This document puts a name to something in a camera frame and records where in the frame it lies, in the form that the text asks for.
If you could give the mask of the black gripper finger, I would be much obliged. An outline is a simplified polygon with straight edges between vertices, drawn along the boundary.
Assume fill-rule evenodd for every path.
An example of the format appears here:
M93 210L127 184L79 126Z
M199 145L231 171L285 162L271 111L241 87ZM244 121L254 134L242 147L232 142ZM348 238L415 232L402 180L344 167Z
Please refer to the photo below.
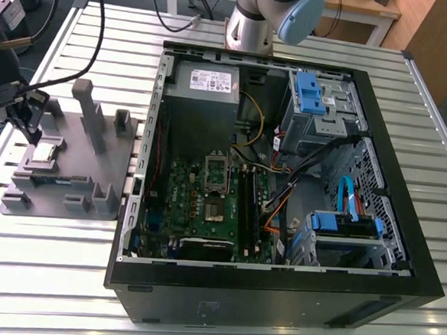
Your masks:
M26 94L25 97L25 107L31 108L39 115L39 123L41 121L42 115L45 113L47 102L50 96L42 90L32 90ZM41 138L42 131L38 128L38 142Z
M39 115L31 108L25 107L23 123L12 126L23 134L29 144L36 145L38 143L38 123Z

